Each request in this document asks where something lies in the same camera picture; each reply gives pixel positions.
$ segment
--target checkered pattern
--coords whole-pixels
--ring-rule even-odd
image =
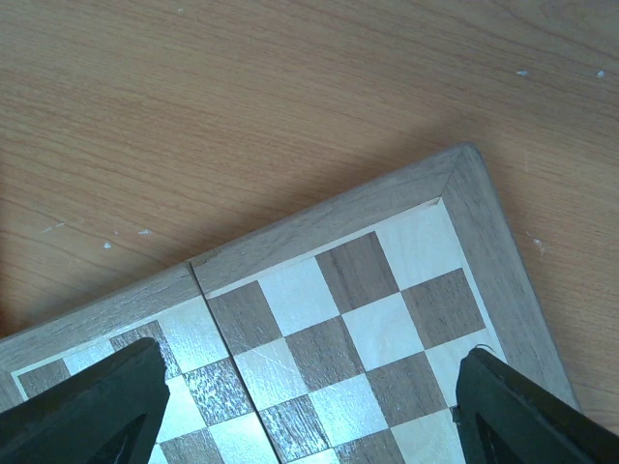
[[[442,204],[285,264],[14,377],[32,397],[152,336],[170,399],[151,463],[463,462],[459,361],[504,356]]]

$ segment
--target dark brown square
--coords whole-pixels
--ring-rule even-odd
[[[339,445],[336,447],[336,455],[340,464],[404,464],[391,429]]]
[[[161,447],[167,464],[223,464],[220,451],[207,428],[163,442]]]
[[[248,283],[207,302],[233,356],[281,338],[258,282]]]
[[[398,285],[374,232],[316,256],[339,312],[393,295]]]
[[[447,408],[426,353],[383,365],[366,375],[390,427]]]
[[[301,459],[329,447],[327,435],[307,395],[261,411],[260,416],[283,462]]]
[[[144,337],[154,338],[159,343],[159,349],[162,352],[162,357],[165,361],[166,367],[165,379],[171,379],[172,377],[180,375],[181,369],[176,363],[176,358],[174,358],[174,354],[172,353],[170,346],[167,344],[162,328],[157,321],[149,322],[148,324],[144,324],[143,326],[137,327],[131,331],[114,336],[109,340],[109,342],[112,344],[114,351],[118,351]]]
[[[65,362],[62,360],[50,362],[19,376],[19,382],[29,398],[51,389],[63,380],[71,377]]]
[[[286,342],[311,392],[364,372],[341,316],[289,335]]]
[[[200,367],[184,377],[207,426],[253,411],[230,358]]]
[[[407,288],[402,296],[426,349],[485,327],[462,269]]]

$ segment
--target wooden table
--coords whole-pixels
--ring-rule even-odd
[[[0,332],[478,144],[619,432],[615,2],[4,0]]]

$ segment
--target black plastic object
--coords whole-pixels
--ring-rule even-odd
[[[0,415],[2,464],[146,464],[169,390],[159,343],[141,338]]]
[[[619,463],[619,437],[484,349],[462,360],[456,398],[469,464]]]

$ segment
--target folding chessboard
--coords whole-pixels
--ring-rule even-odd
[[[0,410],[143,336],[152,463],[458,463],[475,346],[577,407],[496,193],[460,145],[0,341]]]

